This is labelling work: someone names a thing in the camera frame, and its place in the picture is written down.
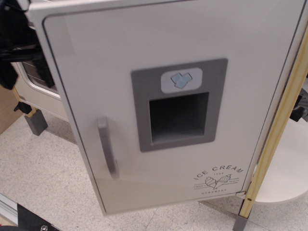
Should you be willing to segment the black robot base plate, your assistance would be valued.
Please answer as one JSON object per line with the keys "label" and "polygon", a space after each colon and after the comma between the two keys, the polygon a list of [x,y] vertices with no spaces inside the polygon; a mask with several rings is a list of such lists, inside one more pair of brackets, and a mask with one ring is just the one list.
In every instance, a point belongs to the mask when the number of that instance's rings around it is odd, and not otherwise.
{"label": "black robot base plate", "polygon": [[1,231],[59,231],[48,221],[17,204],[18,226],[1,226]]}

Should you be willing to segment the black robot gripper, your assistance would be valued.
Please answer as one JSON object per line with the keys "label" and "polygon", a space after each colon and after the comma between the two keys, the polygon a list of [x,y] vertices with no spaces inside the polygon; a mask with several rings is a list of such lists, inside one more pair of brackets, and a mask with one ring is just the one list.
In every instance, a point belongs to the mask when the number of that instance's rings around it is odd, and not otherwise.
{"label": "black robot gripper", "polygon": [[10,62],[33,61],[47,86],[55,85],[37,34],[18,4],[0,6],[0,60],[0,84],[5,89],[12,90],[18,78]]}

